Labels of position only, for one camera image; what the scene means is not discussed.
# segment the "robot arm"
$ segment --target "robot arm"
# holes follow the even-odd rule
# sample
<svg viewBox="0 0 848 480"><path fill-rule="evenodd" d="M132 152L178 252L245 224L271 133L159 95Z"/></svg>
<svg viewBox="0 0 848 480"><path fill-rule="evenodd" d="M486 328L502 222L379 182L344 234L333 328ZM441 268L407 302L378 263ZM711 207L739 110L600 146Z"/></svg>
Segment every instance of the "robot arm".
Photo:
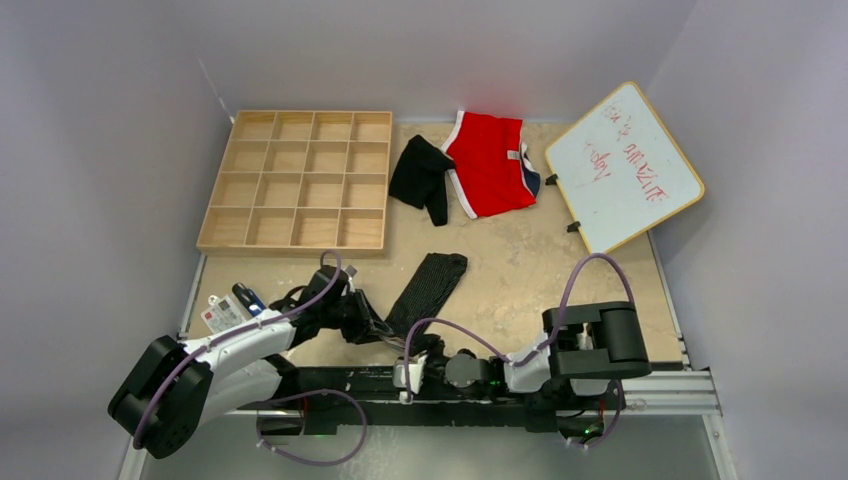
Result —
<svg viewBox="0 0 848 480"><path fill-rule="evenodd" d="M478 359L465 349L449 357L437 335L414 337L410 355L419 360L410 365L416 394L410 404L404 399L401 361L385 367L297 368L279 355L322 328L340 330L348 343L397 343L345 272L322 266L298 300L287 297L269 307L250 322L203 339L153 341L110 402L109 415L135 434L149 411L140 446L154 458L174 453L198 426L227 411L322 389L346 391L362 404L356 410L364 409L369 424L523 426L571 438L583 434L585 420L566 419L558 411L596 409L605 396L612 404L609 380L651 371L632 303L569 306L568 321L557 332L556 309L544 312L540 338L556 335L556 341L522 366L498 357ZM283 315L289 321L272 322ZM204 346L158 404L152 402L166 377ZM507 357L523 358L523 353ZM336 398L315 397L309 405L305 434L332 434L339 424L361 421Z"/></svg>

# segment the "whiteboard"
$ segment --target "whiteboard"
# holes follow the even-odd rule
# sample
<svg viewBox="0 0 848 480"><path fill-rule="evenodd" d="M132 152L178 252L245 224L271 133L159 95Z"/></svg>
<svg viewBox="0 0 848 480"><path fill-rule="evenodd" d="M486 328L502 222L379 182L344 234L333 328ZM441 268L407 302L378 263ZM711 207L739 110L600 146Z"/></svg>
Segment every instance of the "whiteboard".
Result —
<svg viewBox="0 0 848 480"><path fill-rule="evenodd" d="M590 252L608 252L698 201L704 184L633 82L546 152Z"/></svg>

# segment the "whiteboard frame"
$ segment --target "whiteboard frame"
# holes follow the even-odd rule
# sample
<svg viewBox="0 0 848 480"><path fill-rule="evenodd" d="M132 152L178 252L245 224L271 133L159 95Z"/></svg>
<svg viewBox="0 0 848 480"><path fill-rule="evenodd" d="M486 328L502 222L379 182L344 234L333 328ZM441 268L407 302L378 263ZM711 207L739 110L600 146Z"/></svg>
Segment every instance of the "whiteboard frame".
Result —
<svg viewBox="0 0 848 480"><path fill-rule="evenodd" d="M613 95L615 95L616 93L618 93L618 91L619 91L619 90L621 90L622 88L624 88L624 87L626 87L626 86L628 86L628 85L629 85L629 86L632 86L633 88L635 88L635 89L636 89L636 92L637 92L637 93L639 94L639 96L642 98L642 101L643 101L643 102L645 102L645 105L648 107L648 110L650 110L651 115L653 115L653 116L654 116L654 119L656 119L657 123L658 123L658 124L660 125L660 127L663 129L663 132L665 132L666 137L668 137L669 141L671 141L671 145L674 147L674 149L675 149L675 150L677 150L677 153L680 155L680 158L682 158L682 159L683 159L683 163L685 163L685 164L686 164L686 167L687 167L687 168L689 169L689 171L692 173L692 176L693 176L693 177L695 177L695 180L698 182L698 186L700 186L700 187L701 187L701 191L700 191L700 193L698 193L698 196L697 196L697 197L695 197L694 199L692 199L692 200L691 200L691 201L689 201L688 203L686 203L686 204L684 204L684 205L680 206L680 207L679 207L679 208L677 208L676 210L674 210L674 211L672 211L671 213L669 213L668 215L666 215L666 216L664 216L664 217L660 218L659 220L655 221L654 223L652 223L652 224L648 225L648 226L647 226L647 227L645 227L644 229L639 230L638 232L634 233L633 235L631 235L631 236L629 236L629 237L625 238L624 240L622 240L622 241L618 242L617 244L613 245L612 247L610 247L610 248L606 249L606 250L604 251L604 253L609 253L609 252L611 252L611 251L615 250L616 248L618 248L618 247L620 247L620 246L624 245L625 243L629 242L630 240L633 240L634 238L638 237L639 235L641 235L641 234L643 234L643 233L647 232L648 230L650 230L650 229L654 228L655 226L659 225L660 223L662 223L662 222L666 221L669 217L672 217L672 216L676 215L676 214L677 214L678 212L680 212L681 210L685 209L686 207L691 206L692 204L694 204L695 202L697 202L698 200L700 200L701 198L703 198L704 193L706 192L706 188L704 187L704 182L703 182L703 181L701 181L701 177L699 177L699 176L698 176L698 173L695 171L695 169L694 169L694 168L692 168L692 164L690 164L690 163L689 163L689 159L688 159L688 158L686 158L686 155L683 153L683 150L681 150L681 149L680 149L680 146L679 146L679 145L677 145L677 142L674 140L674 137L672 137L672 136L671 136L671 133L668 131L668 128L666 128L665 124L664 124L664 123L663 123L663 121L660 119L660 116L659 116L659 115L657 115L657 112L656 112L656 110L654 110L653 105L651 105L651 102L649 102L649 101L648 101L648 97L646 97L646 96L645 96L645 94L644 94L644 93L642 93L642 89L641 89L641 88L639 88L639 85L636 85L636 82L633 82L633 81L624 82L624 83L622 83L621 85L619 85L618 87L616 87L616 89L615 89L615 90L613 90L613 91L612 91L612 93L610 93L609 95L607 95L606 97L604 97L604 99L603 99L603 100L601 100L600 102L598 102L598 104L597 104L597 105L595 105L594 107L592 107L592 109L591 109L591 110L589 110L588 112L586 112L586 114L585 114L585 115L583 115L582 117L580 117L580 119L579 119L579 120L577 120L577 121L576 121L576 122L574 122L574 123L573 123L570 127L568 127L568 129L566 129L566 131L565 131L565 132L563 132L563 134L562 134L562 135L560 135L559 137L557 137L557 139L556 139L556 140L554 140L553 142L551 142L551 144L550 144L550 145L548 145L548 148L546 148L546 149L545 149L545 162L547 162L547 164L548 164L548 169L550 169L550 171L551 171L552 173L556 173L556 172L554 171L554 169L553 169L553 166L551 165L551 156L548 154L548 152L550 151L551 147L553 147L553 146L554 146L554 144L556 144L557 142L559 142L560 140L562 140L562 139L563 139L563 137L565 137L566 135L568 135L568 132L570 132L570 131L571 131L571 129L573 129L573 128L574 128L574 127L576 127L577 125L580 125L580 122L582 122L582 121L583 121L583 120L585 120L587 117L589 117L590 115L592 115L593 113L595 113L595 111L596 111L598 108L600 108L600 106L601 106L601 105L603 105L603 104L604 104L607 100L609 100L609 99L610 99L610 97L612 97ZM557 182L556 182L556 184L557 184L557 188L559 188L560 193L562 193L562 198L564 198L564 199L565 199L565 206L568 208L568 211L569 211L569 212L571 212L571 218L573 218L575 222L579 222L579 221L580 221L580 219L579 219L579 218L577 218L577 215L574 213L574 209L571 207L571 203L568 201L568 195L565 193L565 189L562 187L562 184L561 184L559 181L557 181ZM585 234L585 233L583 233L583 229L582 229L582 228L580 228L580 227L578 227L578 228L577 228L577 231L578 231L578 232L580 232L580 237L583 239L583 243L586 245L586 248L589 250L589 252L593 252L593 250L592 250L592 246L589 244L589 240L586 238L586 234Z"/></svg>

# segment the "cable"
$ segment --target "cable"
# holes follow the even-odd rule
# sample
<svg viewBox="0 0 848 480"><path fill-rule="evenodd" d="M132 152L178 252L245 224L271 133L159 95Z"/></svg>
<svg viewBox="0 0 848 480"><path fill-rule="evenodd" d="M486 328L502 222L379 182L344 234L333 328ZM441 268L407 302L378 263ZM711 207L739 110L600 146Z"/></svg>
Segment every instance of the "cable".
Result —
<svg viewBox="0 0 848 480"><path fill-rule="evenodd" d="M285 294L285 296L281 300L279 300L279 302L282 302L283 304L288 305L291 302L291 298L294 296L294 294L303 290L304 288L306 288L306 285L300 285L300 286L292 288L291 290L288 291L288 293Z"/></svg>
<svg viewBox="0 0 848 480"><path fill-rule="evenodd" d="M262 430L259 428L259 419L256 420L256 436L259 437L259 443L256 446L257 447L264 447L268 451L270 451L272 453L276 453L277 455L286 457L289 460L294 460L295 462L302 463L304 465L310 465L310 466L313 466L313 467L332 467L334 465L339 465L339 464L344 463L344 462L350 460L351 458L353 458L353 456L356 455L357 452L359 452L359 449L361 449L362 446L365 445L365 437L368 434L368 419L365 417L365 410L362 409L362 405L360 405L359 402L357 402L353 397L351 397L347 393L339 391L339 390L331 390L331 389L328 389L328 388L323 388L321 390L312 390L310 392L299 393L297 395L292 395L290 397L274 399L273 401L274 401L274 403L287 402L287 401L290 401L290 400L297 400L297 399L300 399L300 398L311 397L313 395L327 395L327 394L342 397L345 400L352 403L353 406L356 407L356 411L359 412L359 418L362 419L362 434L359 436L359 441L356 442L356 446L353 447L353 450L351 450L347 455L345 455L345 456L343 456L339 459L329 460L329 461L310 460L308 458L298 457L297 455L286 452L285 450L281 450L281 449L271 445L270 443L268 443L267 440L262 438Z"/></svg>
<svg viewBox="0 0 848 480"><path fill-rule="evenodd" d="M530 363L536 355L539 354L539 351L549 347L552 343L556 341L557 334L559 333L559 329L562 327L563 322L565 322L565 307L568 305L568 297L571 296L571 290L574 289L574 282L577 281L577 275L580 274L580 271L583 270L583 267L589 263L593 258L600 258L605 260L610 266L615 270L615 273L618 274L618 278L621 280L621 286L624 287L624 292L627 294L627 301L630 303L636 303L633 300L633 290L630 288L630 283L627 281L627 277L624 275L624 270L621 269L621 266L613 260L612 257L607 255L606 253L593 253L591 255L587 255L583 257L582 260L577 262L577 265L574 266L574 270L571 271L571 275L568 277L568 282L565 284L565 290L562 292L562 300L559 302L559 310L557 310L557 317L554 321L553 328L551 329L551 335L539 345L536 345L536 348L533 349L530 353L527 354L526 357L522 358L517 362L510 362L515 367L523 367Z"/></svg>
<svg viewBox="0 0 848 480"><path fill-rule="evenodd" d="M324 287L323 290L318 292L318 295L309 299L309 301L304 302L302 305L298 305L297 307L285 312L283 314L277 315L276 317L269 318L267 320L257 320L255 322L245 323L238 328L234 328L232 330L228 330L217 337L213 338L208 345L201 345L193 352L189 353L187 357L185 357L174 370L165 377L165 380L159 385L159 388L156 389L156 393L153 394L153 397L150 398L150 401L147 403L147 408L144 409L144 413L141 415L141 420L138 421L138 425L135 427L135 434L133 434L133 448L136 450L141 450L142 444L141 440L144 438L144 433L147 431L148 423L150 421L150 417L153 415L153 411L156 410L156 406L159 404L159 401L162 399L162 396L165 394L165 391L168 387L171 386L174 379L179 376L185 370L189 363L191 363L195 358L210 351L216 345L219 345L222 342L225 342L233 337L241 335L242 333L249 332L256 328L264 327L266 325L271 325L277 323L281 320L289 320L292 316L306 310L311 307L315 303L317 303L321 298L333 288L336 280L339 278L339 272L342 270L342 257L335 250L325 250L321 253L321 258L319 260L321 266L324 265L324 257L327 254L331 254L336 257L336 271L333 272L333 277L330 279L330 282L327 286Z"/></svg>
<svg viewBox="0 0 848 480"><path fill-rule="evenodd" d="M503 353L499 352L489 342L483 340L480 336L478 336L474 332L472 332L472 331L470 331L470 330L468 330L464 327L461 327L461 326L457 325L456 323L449 322L447 320L442 320L440 318L423 318L421 320L418 320L417 322L415 322L412 325L412 328L409 329L409 333L406 334L406 343L404 345L404 350L403 350L403 373L404 373L404 376L406 378L406 395L407 395L407 398L410 401L412 400L412 386L410 385L410 380L409 380L409 349L412 346L412 338L415 335L415 331L418 330L422 325L425 325L427 323L441 323L443 325L447 325L449 327L456 328L457 330L461 331L462 333L468 335L469 337L471 337L474 340L477 340L478 342L483 344L486 348L491 350L492 353L494 353L504 363L510 364L514 367L523 367L524 365L527 365L528 363L530 363L530 361L533 360L533 358L535 358L536 355L538 355L541 350L547 348L548 346L550 346L552 343L554 343L556 341L556 337L557 337L557 334L559 333L559 329L562 327L563 322L565 322L565 310L566 310L566 306L568 305L568 298L571 296L571 291L574 289L574 282L577 281L577 275L580 273L580 271L583 269L583 267L586 266L586 264L589 263L589 261L592 260L593 258L603 259L607 263L609 263L610 266L612 266L613 270L615 270L615 272L618 274L618 278L621 280L621 285L624 287L624 292L627 294L627 300L630 303L635 303L633 301L633 290L630 288L630 283L628 283L627 277L624 275L624 271L621 269L621 267L618 265L618 263L612 257L610 257L609 255L607 255L605 253L593 253L591 255L587 255L587 256L583 257L583 259L581 259L579 262L577 262L577 265L575 265L574 270L571 271L571 275L568 277L568 282L566 282L566 284L565 284L565 290L563 290L563 292L562 292L562 300L560 300L559 310L557 310L557 317L556 317L556 320L554 321L553 328L551 329L550 336L547 339L545 339L544 341L542 341L542 343L536 345L536 347L532 351L530 351L530 353L528 353L527 356L525 356L521 360L518 360L518 361L510 360L509 357L507 357Z"/></svg>
<svg viewBox="0 0 848 480"><path fill-rule="evenodd" d="M624 387L621 385L621 380L613 380L615 384L615 388L618 391L618 403L615 406L615 416L612 417L612 421L610 422L609 427L604 429L604 433L598 437L592 443L584 443L582 445L583 448L595 448L601 443L603 443L607 438L609 438L610 434L613 430L615 430L615 426L618 425L618 419L621 416L621 411L624 410Z"/></svg>
<svg viewBox="0 0 848 480"><path fill-rule="evenodd" d="M568 416L565 416L565 417L559 417L559 418L577 418L577 417L579 417L580 415L583 415L584 413L586 413L586 410L580 410L580 411L579 411L579 412L577 412L577 413L573 413L573 414L571 414L571 415L568 415Z"/></svg>

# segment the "white wall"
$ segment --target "white wall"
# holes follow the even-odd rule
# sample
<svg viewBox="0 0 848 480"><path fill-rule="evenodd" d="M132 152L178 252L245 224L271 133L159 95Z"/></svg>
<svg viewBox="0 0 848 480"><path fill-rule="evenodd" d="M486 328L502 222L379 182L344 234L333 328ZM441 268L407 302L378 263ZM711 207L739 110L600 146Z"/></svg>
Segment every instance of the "white wall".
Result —
<svg viewBox="0 0 848 480"><path fill-rule="evenodd" d="M161 1L0 2L3 478L115 478L106 406L174 332L229 129Z"/></svg>
<svg viewBox="0 0 848 480"><path fill-rule="evenodd" d="M695 0L175 0L230 113L457 107L576 120L646 86Z"/></svg>
<svg viewBox="0 0 848 480"><path fill-rule="evenodd" d="M657 239L742 478L845 478L848 4L701 0L649 96L707 185Z"/></svg>

